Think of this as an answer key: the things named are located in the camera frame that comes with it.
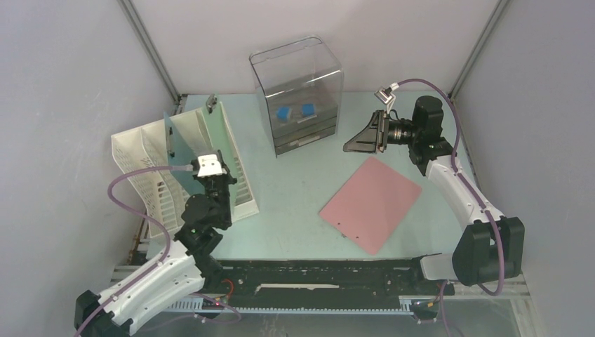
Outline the blue clipboard sheet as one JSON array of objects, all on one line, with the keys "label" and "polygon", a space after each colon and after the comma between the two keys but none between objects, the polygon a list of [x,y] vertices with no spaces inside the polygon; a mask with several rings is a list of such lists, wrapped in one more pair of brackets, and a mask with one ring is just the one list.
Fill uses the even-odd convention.
[{"label": "blue clipboard sheet", "polygon": [[[173,128],[175,156],[169,157],[166,151],[166,158],[169,166],[184,166],[191,164],[197,159],[195,151],[190,147],[189,143],[182,134],[182,128],[179,126],[180,121],[174,120],[167,112],[163,114],[163,122],[166,134],[168,126]],[[203,194],[204,186],[194,179],[192,171],[171,171],[174,179],[180,184],[181,188],[189,195]]]}]

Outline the green clipboard sheet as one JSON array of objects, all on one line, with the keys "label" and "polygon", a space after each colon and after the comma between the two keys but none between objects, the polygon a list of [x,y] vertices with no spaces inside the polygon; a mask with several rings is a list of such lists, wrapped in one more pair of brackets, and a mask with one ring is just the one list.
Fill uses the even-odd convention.
[{"label": "green clipboard sheet", "polygon": [[[237,178],[238,173],[234,160],[232,142],[229,138],[222,105],[218,103],[212,114],[207,113],[205,108],[203,118],[210,140],[211,152],[209,154],[219,154],[220,158],[228,165],[231,172]],[[202,178],[197,177],[197,179],[203,185]],[[226,199],[222,201],[218,197],[217,192],[211,195],[205,191],[205,195],[208,196],[213,205],[209,213],[209,216],[213,219],[213,226],[221,230],[226,230],[232,225],[234,205],[231,205]]]}]

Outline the blue eraser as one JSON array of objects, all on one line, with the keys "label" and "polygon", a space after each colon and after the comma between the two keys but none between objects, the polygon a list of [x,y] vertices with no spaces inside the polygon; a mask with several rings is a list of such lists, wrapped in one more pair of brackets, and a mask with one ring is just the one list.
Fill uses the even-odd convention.
[{"label": "blue eraser", "polygon": [[280,107],[276,111],[276,118],[282,123],[288,123],[291,118],[292,109],[290,107]]},{"label": "blue eraser", "polygon": [[312,104],[312,103],[303,104],[301,106],[301,114],[304,118],[314,116],[316,114],[314,104]]}]

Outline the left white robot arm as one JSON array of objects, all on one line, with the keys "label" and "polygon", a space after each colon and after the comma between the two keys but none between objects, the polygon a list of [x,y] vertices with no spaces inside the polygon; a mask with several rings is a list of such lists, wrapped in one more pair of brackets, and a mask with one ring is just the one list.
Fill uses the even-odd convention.
[{"label": "left white robot arm", "polygon": [[108,197],[121,208],[136,210],[118,200],[116,184],[143,173],[189,172],[204,187],[185,203],[183,225],[170,234],[164,225],[142,214],[164,235],[165,246],[151,260],[124,280],[95,294],[90,290],[76,300],[75,336],[132,336],[168,306],[200,290],[214,292],[222,283],[222,266],[212,252],[222,240],[221,232],[232,225],[229,188],[236,178],[222,155],[201,155],[190,164],[155,166],[125,173],[107,188]]}]

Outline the clear plastic drawer box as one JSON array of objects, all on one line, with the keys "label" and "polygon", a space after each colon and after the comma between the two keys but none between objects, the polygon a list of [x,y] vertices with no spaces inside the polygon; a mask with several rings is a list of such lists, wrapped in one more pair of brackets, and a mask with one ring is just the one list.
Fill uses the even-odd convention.
[{"label": "clear plastic drawer box", "polygon": [[[344,72],[321,37],[310,35],[249,58],[265,133],[276,156],[336,134]],[[304,118],[303,104],[316,114]],[[276,118],[280,107],[292,109],[288,123]]]}]

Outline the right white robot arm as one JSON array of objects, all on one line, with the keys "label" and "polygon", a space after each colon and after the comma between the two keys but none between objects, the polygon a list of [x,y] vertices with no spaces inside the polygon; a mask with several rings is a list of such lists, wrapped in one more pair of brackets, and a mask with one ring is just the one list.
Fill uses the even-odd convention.
[{"label": "right white robot arm", "polygon": [[453,146],[441,135],[443,103],[420,96],[411,119],[392,119],[376,110],[366,127],[343,145],[344,152],[377,154],[391,144],[408,147],[410,160],[440,191],[462,227],[462,236],[450,254],[420,258],[420,267],[408,274],[409,287],[426,293],[437,280],[465,286],[502,284],[521,274],[525,227],[494,207],[464,172]]}]

